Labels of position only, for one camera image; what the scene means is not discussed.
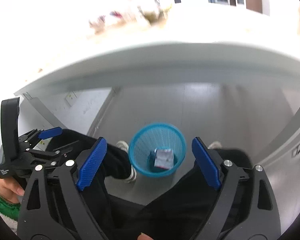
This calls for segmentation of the person's left hand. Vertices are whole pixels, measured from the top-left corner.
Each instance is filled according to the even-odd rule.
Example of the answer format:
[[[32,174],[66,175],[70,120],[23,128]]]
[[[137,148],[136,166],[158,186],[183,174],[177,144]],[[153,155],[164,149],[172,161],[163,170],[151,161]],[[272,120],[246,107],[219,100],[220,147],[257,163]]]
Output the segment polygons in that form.
[[[24,189],[13,177],[0,178],[0,197],[8,203],[19,204],[24,193]]]

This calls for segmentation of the person's right hand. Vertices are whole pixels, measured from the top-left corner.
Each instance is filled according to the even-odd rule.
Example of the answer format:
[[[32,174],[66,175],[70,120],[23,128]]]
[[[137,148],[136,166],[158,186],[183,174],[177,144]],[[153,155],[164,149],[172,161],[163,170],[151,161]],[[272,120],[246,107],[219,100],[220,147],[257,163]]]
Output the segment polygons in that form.
[[[140,235],[138,236],[137,240],[153,240],[152,237],[148,236],[145,233],[140,233]]]

